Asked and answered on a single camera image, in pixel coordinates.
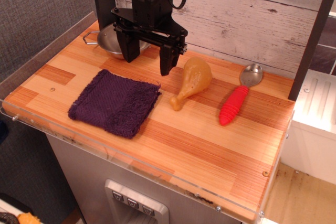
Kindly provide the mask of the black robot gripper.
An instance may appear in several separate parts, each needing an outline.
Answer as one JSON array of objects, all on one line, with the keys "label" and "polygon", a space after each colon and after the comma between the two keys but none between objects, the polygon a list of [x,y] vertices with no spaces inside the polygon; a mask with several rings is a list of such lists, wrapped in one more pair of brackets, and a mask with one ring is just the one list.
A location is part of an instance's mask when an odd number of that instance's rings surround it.
[{"label": "black robot gripper", "polygon": [[172,18],[173,9],[181,9],[186,0],[132,0],[132,8],[112,10],[116,17],[116,35],[124,59],[131,63],[140,55],[140,40],[160,47],[160,73],[169,75],[180,55],[187,50],[188,31]]}]

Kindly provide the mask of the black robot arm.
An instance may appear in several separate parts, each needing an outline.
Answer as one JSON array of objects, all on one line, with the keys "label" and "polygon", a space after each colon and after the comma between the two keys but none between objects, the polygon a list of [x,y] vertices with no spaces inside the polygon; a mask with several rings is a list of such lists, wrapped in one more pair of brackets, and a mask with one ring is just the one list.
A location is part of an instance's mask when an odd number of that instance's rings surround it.
[{"label": "black robot arm", "polygon": [[184,7],[186,0],[175,6],[173,0],[132,0],[132,8],[114,8],[113,24],[122,55],[132,62],[140,55],[140,42],[160,48],[160,72],[167,76],[186,52],[188,31],[172,18],[174,9]]}]

